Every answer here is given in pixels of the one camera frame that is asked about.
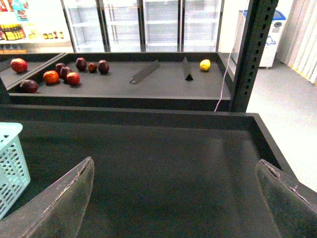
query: gray floor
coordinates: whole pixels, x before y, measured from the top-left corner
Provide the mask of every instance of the gray floor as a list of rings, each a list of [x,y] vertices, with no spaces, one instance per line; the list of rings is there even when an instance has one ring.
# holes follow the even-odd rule
[[[259,113],[300,182],[317,191],[317,87],[278,60],[260,69],[247,109]]]

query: blue lid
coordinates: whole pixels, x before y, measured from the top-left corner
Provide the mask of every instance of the blue lid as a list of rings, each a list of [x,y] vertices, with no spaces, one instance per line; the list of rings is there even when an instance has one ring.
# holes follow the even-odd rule
[[[247,17],[247,10],[243,11],[243,14],[245,17]],[[277,20],[286,20],[286,17],[282,14],[282,12],[275,10],[274,16],[273,16],[273,21],[277,21]]]

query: apple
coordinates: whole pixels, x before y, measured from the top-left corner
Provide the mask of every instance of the apple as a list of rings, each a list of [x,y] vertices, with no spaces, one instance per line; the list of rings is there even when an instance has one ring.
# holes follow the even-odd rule
[[[20,88],[25,93],[36,93],[39,89],[39,85],[34,80],[26,79],[20,83]]]
[[[11,68],[17,73],[24,73],[28,70],[28,64],[25,60],[17,58],[11,60]]]
[[[76,60],[76,68],[78,68],[79,71],[83,72],[86,70],[87,62],[84,58],[80,57]]]
[[[67,75],[67,82],[68,82],[70,85],[77,85],[77,84],[79,84],[79,82],[80,82],[80,75],[79,75],[79,73],[76,73],[76,72],[69,73],[69,74]]]
[[[60,76],[60,70],[61,68],[65,67],[66,65],[64,63],[57,63],[55,68],[56,68],[56,72],[59,74]]]
[[[71,72],[72,72],[72,70],[68,66],[65,66],[65,67],[61,68],[59,76],[61,79],[63,79],[65,82],[67,82],[67,75]]]
[[[108,73],[109,71],[109,64],[107,61],[105,61],[104,59],[102,59],[101,61],[99,61],[98,63],[98,70],[100,73],[104,74],[104,73]]]
[[[90,73],[97,72],[97,65],[95,63],[89,63],[88,70]]]

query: white curtain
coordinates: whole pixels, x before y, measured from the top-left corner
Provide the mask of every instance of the white curtain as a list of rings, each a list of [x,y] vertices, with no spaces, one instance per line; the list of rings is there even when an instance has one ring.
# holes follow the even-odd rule
[[[277,58],[317,85],[317,1],[295,0]]]

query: black metal post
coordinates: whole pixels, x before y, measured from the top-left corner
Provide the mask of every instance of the black metal post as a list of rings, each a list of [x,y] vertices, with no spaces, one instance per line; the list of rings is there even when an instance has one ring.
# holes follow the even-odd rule
[[[105,7],[102,0],[96,0],[98,19],[105,52],[110,52],[109,35],[106,27]]]
[[[9,104],[10,96],[0,77],[0,104]]]
[[[182,0],[178,0],[178,21],[177,21],[177,52],[180,52],[181,45],[181,27],[182,27]]]
[[[64,17],[65,17],[65,20],[66,20],[66,24],[67,24],[67,29],[68,29],[68,33],[69,33],[69,36],[70,36],[70,42],[71,42],[71,46],[73,48],[73,51],[76,52],[76,48],[75,48],[75,44],[74,44],[74,39],[73,39],[73,36],[71,34],[71,26],[69,24],[69,20],[68,20],[68,16],[67,16],[67,13],[66,13],[66,7],[65,7],[65,4],[64,4],[64,1],[63,0],[60,0],[61,2],[61,6],[63,8],[63,13],[64,13]]]
[[[141,52],[146,52],[143,1],[142,0],[137,0],[137,3],[138,3],[138,17],[139,17],[139,31],[140,31]]]
[[[251,0],[241,41],[231,112],[246,112],[278,0]]]
[[[185,32],[185,1],[182,1],[182,14],[181,14],[181,41],[180,41],[180,51],[184,51],[184,32]]]
[[[219,25],[218,25],[218,34],[217,34],[217,42],[216,42],[216,49],[215,49],[216,52],[218,52],[218,49],[219,49],[219,41],[220,41],[220,32],[221,32],[221,24],[222,24],[224,1],[225,1],[225,0],[222,0],[222,1],[221,1],[220,16],[219,16]]]

